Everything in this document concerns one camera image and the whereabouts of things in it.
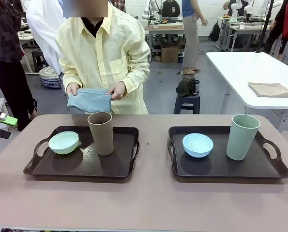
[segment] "shirt collar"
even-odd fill
[[[103,23],[101,25],[101,27],[107,32],[108,35],[110,33],[112,14],[113,14],[113,6],[110,3],[108,3],[108,17],[103,19]],[[79,32],[79,35],[82,33],[83,30],[88,32],[86,26],[82,22],[82,19],[80,17],[77,18],[77,19],[78,19],[78,32]]]

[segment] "black stool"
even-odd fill
[[[200,94],[189,95],[186,97],[177,97],[175,103],[174,114],[180,115],[181,110],[192,110],[194,115],[200,114]]]
[[[36,73],[39,73],[39,71],[44,68],[44,65],[46,67],[49,66],[45,60],[45,57],[41,49],[36,49],[32,51],[32,58]]]

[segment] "dark patterned shirt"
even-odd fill
[[[110,0],[114,7],[125,12],[125,0]]]
[[[21,60],[17,33],[20,27],[21,14],[7,0],[0,0],[0,61],[11,63]]]

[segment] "hand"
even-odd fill
[[[121,98],[123,98],[124,93],[126,91],[126,87],[125,84],[123,82],[117,82],[115,83],[106,93],[106,95],[108,94],[113,94],[111,96],[112,100],[120,100]]]
[[[276,25],[276,20],[274,20],[274,21],[272,22],[272,24],[270,25],[270,30],[273,30],[273,28],[275,27],[275,25]]]
[[[203,25],[204,27],[206,27],[206,26],[207,26],[207,23],[208,23],[207,19],[202,18],[201,21],[202,21],[202,25]]]
[[[71,82],[68,87],[66,88],[66,94],[69,96],[70,94],[73,94],[74,96],[77,95],[77,89],[79,89],[79,85],[75,82]]]

